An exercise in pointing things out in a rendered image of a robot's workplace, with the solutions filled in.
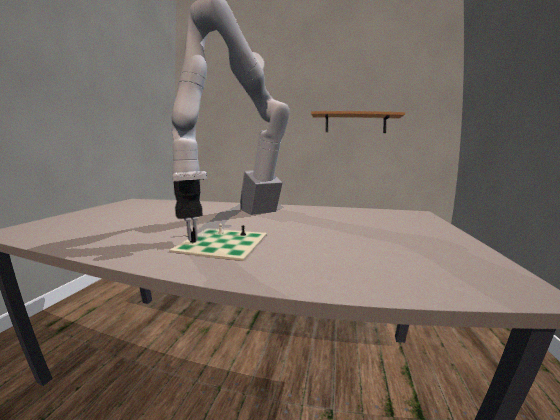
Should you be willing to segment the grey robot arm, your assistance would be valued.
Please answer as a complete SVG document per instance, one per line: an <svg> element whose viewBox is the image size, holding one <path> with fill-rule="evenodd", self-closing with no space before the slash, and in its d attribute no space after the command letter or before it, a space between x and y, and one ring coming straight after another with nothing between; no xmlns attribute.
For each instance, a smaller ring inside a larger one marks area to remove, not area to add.
<svg viewBox="0 0 560 420"><path fill-rule="evenodd" d="M215 30L227 44L233 74L262 119L270 122L268 129L260 132L253 176L272 181L289 107L266 90L263 69L225 0L197 0L189 10L184 62L172 111L173 160L198 160L196 122L207 74L204 45L209 32Z"/></svg>

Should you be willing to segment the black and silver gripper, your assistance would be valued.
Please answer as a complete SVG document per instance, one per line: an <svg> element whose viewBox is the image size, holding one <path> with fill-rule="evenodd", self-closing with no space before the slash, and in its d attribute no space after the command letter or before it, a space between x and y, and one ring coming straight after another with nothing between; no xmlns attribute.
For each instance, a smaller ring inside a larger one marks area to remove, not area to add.
<svg viewBox="0 0 560 420"><path fill-rule="evenodd" d="M200 179L207 179L205 171L199 171L198 160L174 160L173 181L176 197L175 213L187 222L188 240L192 241L190 218L193 220L194 239L198 240L197 217L203 216L200 203ZM185 174L180 174L185 173ZM198 179L198 180L197 180Z"/></svg>

